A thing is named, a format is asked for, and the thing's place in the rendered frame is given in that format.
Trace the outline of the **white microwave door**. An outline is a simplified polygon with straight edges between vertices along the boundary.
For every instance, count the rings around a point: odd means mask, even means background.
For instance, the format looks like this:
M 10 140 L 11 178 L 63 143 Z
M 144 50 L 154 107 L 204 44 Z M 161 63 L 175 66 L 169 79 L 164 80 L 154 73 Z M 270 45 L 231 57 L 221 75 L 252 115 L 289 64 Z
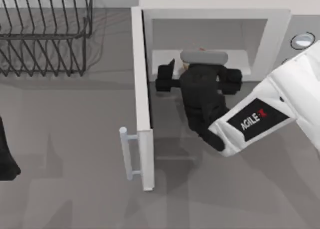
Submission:
M 155 188 L 154 134 L 151 127 L 143 12 L 141 8 L 131 8 L 131 22 L 140 174 L 143 190 L 151 192 Z

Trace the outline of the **pale grey rounded box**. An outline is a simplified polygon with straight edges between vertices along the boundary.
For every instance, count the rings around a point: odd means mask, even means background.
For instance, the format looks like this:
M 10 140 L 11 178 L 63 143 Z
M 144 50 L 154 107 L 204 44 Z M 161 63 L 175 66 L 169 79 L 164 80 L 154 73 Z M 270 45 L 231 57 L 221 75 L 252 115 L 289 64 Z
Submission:
M 229 56 L 226 52 L 214 50 L 183 50 L 180 58 L 187 64 L 225 65 Z

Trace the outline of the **pale microwave oven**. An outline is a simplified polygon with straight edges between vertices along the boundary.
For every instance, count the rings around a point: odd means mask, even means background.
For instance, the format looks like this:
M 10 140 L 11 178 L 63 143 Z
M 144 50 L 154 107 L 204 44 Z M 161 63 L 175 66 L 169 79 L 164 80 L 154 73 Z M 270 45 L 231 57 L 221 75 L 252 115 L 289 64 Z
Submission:
M 257 82 L 299 53 L 293 37 L 320 39 L 320 0 L 139 0 L 139 7 L 151 80 L 173 59 L 179 78 L 180 53 L 205 49 L 226 53 L 228 67 Z

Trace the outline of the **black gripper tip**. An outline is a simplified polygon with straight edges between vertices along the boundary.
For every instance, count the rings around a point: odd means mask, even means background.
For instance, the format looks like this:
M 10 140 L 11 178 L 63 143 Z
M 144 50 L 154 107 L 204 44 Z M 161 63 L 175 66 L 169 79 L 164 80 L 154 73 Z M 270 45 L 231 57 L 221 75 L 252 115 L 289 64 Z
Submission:
M 10 152 L 3 119 L 0 116 L 0 182 L 14 181 L 21 172 Z

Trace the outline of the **round microwave knob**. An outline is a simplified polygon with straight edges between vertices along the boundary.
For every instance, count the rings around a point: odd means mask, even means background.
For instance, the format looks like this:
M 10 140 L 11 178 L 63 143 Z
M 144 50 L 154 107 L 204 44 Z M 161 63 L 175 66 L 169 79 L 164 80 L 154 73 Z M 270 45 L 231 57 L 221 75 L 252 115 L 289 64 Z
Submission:
M 291 41 L 290 46 L 296 51 L 301 51 L 309 48 L 315 43 L 316 36 L 311 32 L 305 32 L 295 35 Z

